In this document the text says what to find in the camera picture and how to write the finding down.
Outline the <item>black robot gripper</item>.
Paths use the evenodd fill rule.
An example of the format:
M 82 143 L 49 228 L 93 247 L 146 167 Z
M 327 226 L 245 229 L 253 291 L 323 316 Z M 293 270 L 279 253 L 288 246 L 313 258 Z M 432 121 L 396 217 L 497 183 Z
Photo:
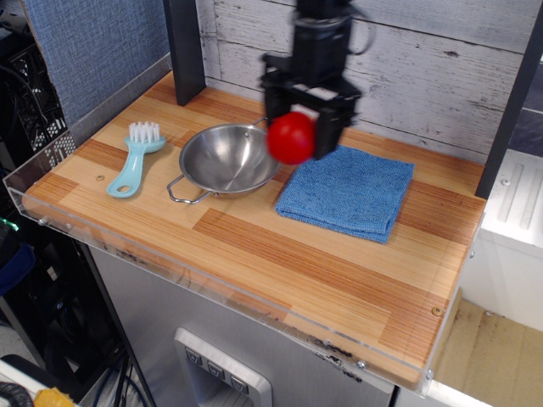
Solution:
M 361 97 L 359 89 L 343 77 L 352 18 L 294 16 L 293 23 L 291 54 L 267 53 L 262 57 L 267 125 L 297 103 L 318 111 L 313 158 L 322 159 L 336 149 L 344 128 L 351 126 Z

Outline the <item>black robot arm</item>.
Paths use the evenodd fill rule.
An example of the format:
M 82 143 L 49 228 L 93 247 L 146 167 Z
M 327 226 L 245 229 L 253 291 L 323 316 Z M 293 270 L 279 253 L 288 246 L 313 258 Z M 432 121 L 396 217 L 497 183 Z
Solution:
M 314 159 L 335 150 L 361 97 L 361 91 L 343 76 L 357 12 L 349 1 L 298 1 L 292 14 L 291 54 L 262 56 L 265 73 L 260 83 L 268 124 L 295 104 L 317 112 Z

